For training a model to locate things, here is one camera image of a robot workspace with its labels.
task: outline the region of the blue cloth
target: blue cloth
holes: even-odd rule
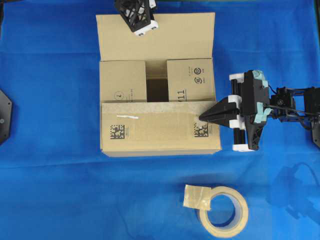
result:
[[[250,69],[273,88],[320,87],[313,0],[159,2],[157,12],[216,12],[218,100],[231,92],[229,74]],[[0,89],[14,105],[0,146],[0,239],[214,239],[182,207],[185,184],[228,186],[246,198],[249,221],[235,240],[319,239],[320,150],[298,123],[269,120],[257,152],[232,152],[225,127],[214,155],[100,152],[95,15],[111,13],[113,0],[5,5]]]

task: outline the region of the black metal bracket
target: black metal bracket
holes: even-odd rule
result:
[[[294,97],[304,98],[304,111],[296,110]],[[306,130],[311,130],[312,141],[320,148],[320,88],[277,88],[270,103],[275,106],[270,115],[273,119],[301,123]]]
[[[230,128],[229,121],[236,120],[239,109],[235,102],[229,102],[228,97],[219,101],[214,107],[199,116],[200,121],[215,123]]]
[[[115,0],[114,6],[119,11],[121,17],[128,25],[130,30],[134,33],[154,21],[153,11],[156,9],[156,2],[154,7],[150,7],[150,0]]]
[[[0,145],[10,136],[12,102],[0,90]]]

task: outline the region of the cable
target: cable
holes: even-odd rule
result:
[[[266,107],[267,108],[272,108],[272,109],[288,110],[288,111],[292,111],[292,112],[296,112],[296,113],[302,113],[302,114],[311,115],[311,116],[319,116],[320,115],[320,114],[317,114],[317,113],[305,112],[305,111],[296,110],[296,109],[289,108],[289,107],[281,107],[281,106],[274,106],[274,105],[267,105]]]
[[[274,93],[274,94],[277,94],[277,92],[268,84],[269,88],[271,89],[271,91]]]
[[[313,129],[311,126],[308,126],[308,125],[305,124],[305,121],[304,121],[304,120],[305,120],[305,117],[306,117],[306,116],[300,116],[297,112],[295,112],[295,115],[298,117],[299,123],[301,124],[301,126],[302,126],[305,130],[310,131],[310,130]]]
[[[290,91],[295,91],[295,92],[304,92],[308,88],[286,88],[286,89]]]

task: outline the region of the masking tape roll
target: masking tape roll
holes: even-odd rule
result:
[[[244,197],[237,192],[236,190],[230,188],[230,187],[225,187],[225,186],[218,186],[214,188],[209,188],[209,187],[201,187],[201,186],[190,186],[186,185],[185,186],[185,199],[186,199],[186,194],[188,196],[188,189],[193,193],[195,192],[195,189],[197,189],[197,192],[200,192],[201,195],[199,195],[198,199],[200,202],[205,202],[207,201],[208,204],[205,204],[206,206],[210,207],[210,201],[214,199],[216,196],[219,195],[224,195],[232,201],[234,205],[234,218],[233,220],[226,226],[222,227],[217,227],[214,226],[209,218],[208,218],[208,209],[207,207],[202,207],[202,209],[198,208],[198,215],[199,219],[204,226],[204,228],[214,237],[218,238],[231,238],[234,237],[235,235],[239,234],[246,226],[248,222],[248,217],[249,217],[249,209],[246,200]],[[197,208],[194,206],[191,206],[188,204],[183,203],[185,207],[189,208]]]

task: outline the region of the cardboard box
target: cardboard box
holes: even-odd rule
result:
[[[169,101],[215,101],[212,59],[168,60]]]
[[[167,62],[212,61],[215,14],[155,14],[155,18],[160,28],[138,37],[119,15],[96,16],[101,150],[112,157],[213,154],[221,149],[219,126],[198,117],[214,102],[169,102]],[[125,85],[115,81],[110,86],[109,79],[119,78],[119,71]],[[120,88],[127,98],[118,102],[114,93]],[[144,91],[147,102],[140,94]]]

